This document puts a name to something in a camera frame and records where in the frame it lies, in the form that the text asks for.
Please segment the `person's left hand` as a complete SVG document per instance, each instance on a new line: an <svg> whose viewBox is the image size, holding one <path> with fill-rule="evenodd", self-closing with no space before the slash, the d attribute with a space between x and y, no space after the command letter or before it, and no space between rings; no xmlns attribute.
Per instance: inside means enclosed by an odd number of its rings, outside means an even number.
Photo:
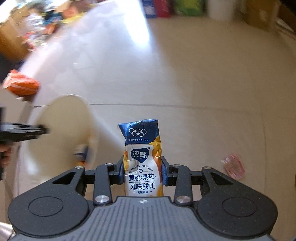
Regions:
<svg viewBox="0 0 296 241"><path fill-rule="evenodd" d="M9 145L0 145L1 157L1 167L6 168L10 164L11 159L11 147Z"/></svg>

